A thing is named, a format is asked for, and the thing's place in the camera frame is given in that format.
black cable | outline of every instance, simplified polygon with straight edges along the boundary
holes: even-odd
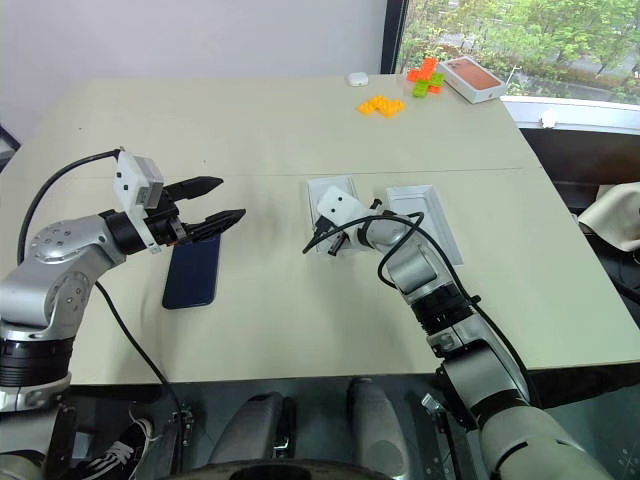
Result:
[[[389,259],[393,256],[394,253],[396,253],[398,250],[400,250],[400,247],[402,247],[402,245],[404,245],[407,240],[409,240],[409,238],[411,237],[411,235],[413,234],[413,232],[416,231],[416,227],[419,227],[420,224],[422,223],[422,220],[424,220],[424,213],[422,212],[416,212],[416,213],[412,213],[411,215],[407,215],[409,218],[413,218],[413,217],[418,217],[418,220],[415,221],[415,223],[413,224],[414,226],[412,226],[407,233],[404,234],[404,236],[393,246],[391,247],[391,250],[389,250],[384,257],[382,257],[382,260],[380,260],[380,263],[378,264],[378,278],[380,279],[380,281],[382,283],[384,283],[385,285],[388,285],[389,287],[393,288],[394,290],[397,290],[397,287],[395,286],[395,284],[390,281],[387,280],[384,276],[384,266],[387,264],[387,262],[389,261]]]
[[[36,193],[35,197],[31,201],[31,204],[29,205],[29,208],[27,209],[27,213],[25,214],[24,219],[22,220],[22,225],[20,227],[20,235],[18,236],[18,265],[20,265],[24,260],[24,253],[25,253],[25,248],[26,248],[26,243],[27,243],[27,234],[28,234],[28,231],[29,231],[29,225],[31,224],[31,220],[33,219],[33,215],[34,215],[34,213],[36,211],[36,208],[38,207],[38,205],[42,201],[42,198],[44,197],[44,195],[47,193],[47,190],[49,190],[49,188],[51,188],[51,186],[56,182],[56,180],[58,180],[64,174],[70,172],[74,168],[77,168],[77,167],[79,167],[81,165],[85,165],[87,163],[91,163],[91,162],[94,162],[96,160],[101,160],[103,158],[115,157],[117,159],[119,153],[120,153],[120,149],[116,149],[116,150],[110,150],[110,151],[103,152],[103,153],[98,153],[96,155],[90,155],[90,156],[82,158],[80,160],[76,160],[75,162],[72,162],[69,165],[61,168],[60,170],[55,172],[53,175],[51,175],[51,177],[49,177],[47,179],[47,181],[42,185],[42,187],[40,187],[40,190],[38,190],[38,192]],[[177,423],[178,423],[178,435],[177,435],[178,449],[176,451],[176,465],[177,465],[177,470],[178,470],[177,473],[180,473],[180,472],[182,472],[182,465],[183,465],[183,461],[182,461],[182,448],[183,448],[182,440],[183,440],[183,432],[184,432],[184,419],[182,418],[182,408],[180,406],[180,400],[178,400],[178,396],[176,395],[175,390],[173,389],[173,387],[171,386],[171,384],[169,383],[167,378],[163,375],[163,373],[156,366],[156,364],[153,363],[151,358],[149,358],[149,355],[147,355],[147,353],[140,346],[140,344],[135,340],[135,338],[133,338],[133,336],[131,335],[131,332],[129,332],[129,329],[124,324],[124,321],[122,320],[122,317],[120,316],[120,314],[118,313],[118,310],[116,309],[115,305],[113,304],[113,301],[111,300],[111,297],[107,293],[107,290],[98,281],[96,281],[95,286],[98,288],[98,290],[100,290],[100,293],[102,293],[102,296],[104,297],[105,301],[107,302],[107,306],[109,307],[109,310],[111,310],[111,313],[113,314],[114,318],[116,319],[116,322],[118,323],[118,326],[122,330],[122,333],[124,333],[125,337],[127,337],[127,339],[129,340],[129,342],[131,343],[133,348],[136,349],[136,351],[140,354],[142,359],[147,363],[149,368],[151,368],[151,370],[156,375],[156,377],[158,377],[158,380],[160,380],[160,383],[167,390],[167,392],[169,392],[169,396],[172,398],[173,402],[175,403],[175,408],[176,408],[177,415],[178,415],[178,418],[177,418]]]
[[[51,188],[51,185],[53,185],[56,182],[56,180],[62,177],[65,173],[70,172],[74,168],[77,168],[81,165],[85,165],[90,162],[95,162],[96,160],[101,160],[103,158],[109,158],[109,157],[118,158],[119,153],[120,153],[119,149],[109,150],[108,152],[102,152],[96,155],[90,155],[88,157],[81,158],[80,160],[76,160],[75,162],[72,162],[69,165],[62,167],[56,173],[51,175],[46,182],[44,182],[42,187],[40,187],[40,190],[38,190],[38,193],[36,193],[35,197],[33,197],[33,200],[31,201],[31,204],[27,209],[27,213],[24,216],[24,220],[22,220],[22,226],[20,227],[20,234],[18,235],[18,265],[20,265],[24,260],[24,252],[25,252],[25,247],[27,245],[27,234],[29,233],[28,232],[29,225],[31,224],[31,220],[33,219],[33,214],[35,213],[36,208],[38,207],[38,204],[42,200],[42,197],[44,197],[45,193],[47,193],[47,190]]]
[[[495,332],[495,334],[498,336],[498,338],[502,341],[502,343],[507,348],[507,350],[509,351],[509,353],[513,357],[514,361],[518,365],[518,368],[520,369],[520,372],[521,372],[521,374],[522,374],[522,376],[523,376],[523,378],[524,378],[524,380],[525,380],[525,382],[527,384],[527,388],[529,390],[530,403],[533,406],[540,406],[540,398],[538,396],[538,392],[537,392],[537,390],[535,388],[535,385],[533,384],[533,381],[531,380],[531,376],[529,375],[527,367],[524,365],[524,362],[520,358],[520,355],[518,355],[518,352],[516,351],[515,347],[511,344],[511,342],[509,341],[507,336],[502,332],[502,330],[500,330],[498,325],[496,325],[496,323],[491,319],[491,317],[489,317],[489,315],[484,310],[482,310],[482,308],[480,308],[478,306],[477,300],[474,299],[473,297],[471,297],[471,295],[469,295],[467,290],[464,288],[464,285],[462,285],[462,281],[460,280],[460,277],[458,276],[458,274],[456,273],[455,269],[453,268],[453,265],[451,264],[451,261],[449,260],[449,257],[447,257],[447,255],[444,253],[444,251],[442,250],[440,245],[438,245],[438,242],[436,242],[433,239],[433,237],[431,237],[431,235],[429,235],[427,232],[425,232],[422,228],[417,226],[415,223],[413,223],[410,220],[407,220],[405,218],[397,217],[397,216],[369,215],[369,216],[366,216],[366,217],[358,218],[356,220],[352,220],[352,221],[347,222],[347,223],[345,223],[345,224],[343,224],[343,225],[341,225],[339,227],[334,228],[330,232],[327,232],[327,233],[325,233],[323,235],[319,235],[318,237],[316,237],[313,240],[311,240],[305,246],[305,248],[302,250],[302,253],[303,254],[307,253],[310,249],[315,247],[318,243],[325,241],[327,238],[330,238],[333,235],[346,230],[347,228],[353,227],[355,225],[360,225],[362,223],[371,222],[373,220],[390,220],[390,221],[393,221],[393,222],[402,223],[402,224],[412,228],[416,232],[418,232],[420,235],[422,235],[431,244],[431,246],[436,250],[436,252],[438,252],[438,255],[440,255],[440,258],[442,259],[442,261],[444,262],[445,266],[449,270],[449,273],[451,274],[451,278],[453,279],[453,282],[458,287],[458,290],[460,290],[460,293],[462,294],[462,296],[468,302],[471,303],[471,305],[478,312],[478,314],[484,319],[485,322],[487,322],[489,327],[491,327],[491,329]]]
[[[153,373],[156,374],[156,377],[158,377],[158,379],[160,380],[160,383],[162,383],[164,388],[166,388],[167,392],[169,392],[169,395],[171,396],[171,399],[173,400],[173,403],[174,403],[175,408],[176,408],[176,412],[178,412],[177,413],[178,414],[178,419],[177,419],[177,421],[178,421],[178,435],[177,435],[178,449],[176,450],[176,465],[177,465],[177,468],[178,468],[178,472],[177,473],[180,473],[182,471],[182,432],[183,432],[184,422],[183,422],[183,418],[182,418],[182,407],[180,406],[180,400],[178,399],[178,395],[176,395],[176,392],[173,389],[173,387],[171,386],[171,384],[169,383],[169,380],[167,380],[167,377],[164,376],[164,374],[160,371],[160,369],[156,366],[156,364],[153,363],[153,360],[151,360],[151,358],[149,358],[149,355],[147,355],[147,352],[145,352],[144,349],[140,346],[140,344],[136,341],[136,339],[133,338],[133,335],[131,335],[131,332],[129,331],[129,329],[125,325],[124,321],[122,320],[122,317],[118,313],[118,310],[116,309],[115,305],[113,304],[113,301],[111,300],[111,297],[109,296],[109,293],[107,292],[107,290],[98,281],[96,281],[95,286],[96,286],[96,288],[98,290],[100,290],[100,293],[102,293],[102,296],[104,297],[105,301],[107,302],[107,306],[109,307],[109,310],[111,310],[111,313],[113,314],[114,318],[116,319],[116,322],[118,322],[118,325],[122,329],[122,333],[124,333],[124,336],[127,337],[127,340],[129,340],[131,345],[133,345],[133,348],[136,349],[136,351],[140,354],[142,359],[147,363],[147,365],[149,365],[149,368],[151,368],[151,370],[153,370]]]

orange building blocks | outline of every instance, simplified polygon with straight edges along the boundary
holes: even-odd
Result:
[[[409,80],[410,82],[417,82],[419,80],[418,78],[419,76],[420,76],[420,70],[412,68],[407,73],[407,80]]]
[[[431,80],[431,75],[436,71],[436,65],[438,65],[438,59],[434,57],[426,57],[422,61],[422,67],[420,69],[412,68],[407,73],[407,80],[410,82],[416,82],[418,80]]]
[[[383,95],[376,95],[358,106],[358,111],[363,115],[370,115],[377,110],[386,118],[393,117],[402,109],[404,109],[404,102],[389,100]]]

phone screen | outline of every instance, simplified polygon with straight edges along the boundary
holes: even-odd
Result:
[[[210,304],[216,292],[220,235],[173,247],[162,306],[167,309]]]

sneaker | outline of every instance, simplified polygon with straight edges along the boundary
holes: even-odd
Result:
[[[138,418],[100,457],[81,462],[66,480],[130,480],[149,450],[151,421]]]

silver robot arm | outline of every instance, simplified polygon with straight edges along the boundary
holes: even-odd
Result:
[[[324,230],[329,222],[339,227],[371,215],[395,216],[368,209],[335,187],[322,197],[318,212]],[[388,258],[389,278],[443,359],[436,373],[451,413],[467,429],[479,428],[487,471],[518,480],[611,478],[550,415],[530,406],[509,350],[460,292],[434,247],[410,230],[396,221],[372,220],[344,232],[352,244],[382,254],[404,242]]]
[[[38,232],[25,260],[0,281],[0,479],[56,478],[73,446],[75,414],[62,402],[73,342],[98,278],[144,249],[222,233],[244,210],[180,222],[175,202],[222,183],[169,186],[150,159],[118,155],[114,189],[124,212],[62,221]]]

